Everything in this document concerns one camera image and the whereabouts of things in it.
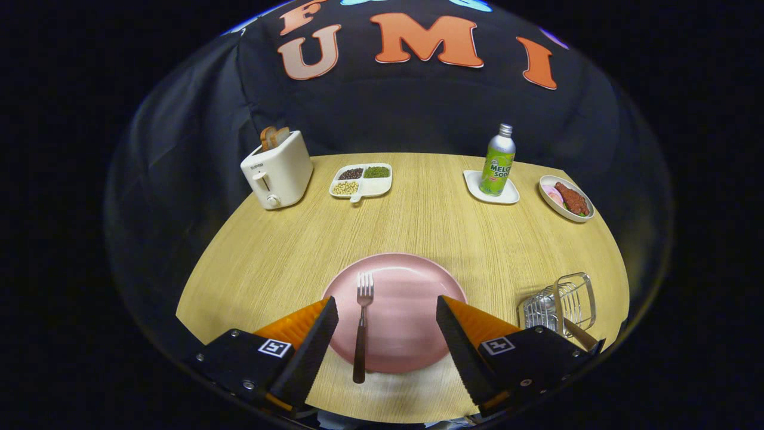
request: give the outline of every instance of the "toast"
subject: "toast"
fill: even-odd
[[[272,125],[266,127],[262,133],[260,133],[260,143],[263,145],[263,152],[276,148],[278,145],[284,143],[289,137],[289,127],[276,130],[276,127]]]
[[[276,148],[276,127],[272,125],[266,127],[262,133],[260,133],[260,143],[263,145],[263,152],[268,149]]]

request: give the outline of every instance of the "wooden table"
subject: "wooden table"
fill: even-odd
[[[588,333],[606,337],[605,347],[615,340],[629,309],[626,269],[599,213],[573,223],[542,199],[538,180],[545,174],[570,180],[564,171],[515,162],[510,179],[520,201],[500,205],[483,203],[467,190],[462,172],[481,170],[483,158],[375,153],[312,161],[315,170],[302,201],[269,211],[251,195],[199,259],[176,315],[203,343],[232,327],[256,331],[320,300],[344,267],[379,252],[437,262],[459,281],[470,305],[518,326],[516,308],[524,298],[561,275],[586,272],[597,303]],[[329,195],[339,168],[368,162],[393,166],[387,194],[357,206]],[[329,348],[306,402],[377,422],[434,422],[478,413],[450,355],[411,373],[370,373],[361,385],[351,374],[352,365]]]

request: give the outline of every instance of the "fork handle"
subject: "fork handle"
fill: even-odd
[[[366,379],[366,324],[358,325],[355,337],[355,359],[353,360],[353,382],[360,384]]]

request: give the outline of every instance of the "bottle label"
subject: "bottle label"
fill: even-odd
[[[481,191],[491,196],[501,195],[501,192],[504,191],[504,185],[507,183],[514,158],[515,154],[505,154],[489,148],[483,166]]]

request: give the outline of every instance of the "metal rack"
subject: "metal rack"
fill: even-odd
[[[597,317],[591,278],[584,272],[561,276],[553,285],[520,303],[517,313],[522,329],[543,325],[564,337],[573,337],[561,315],[586,331]]]

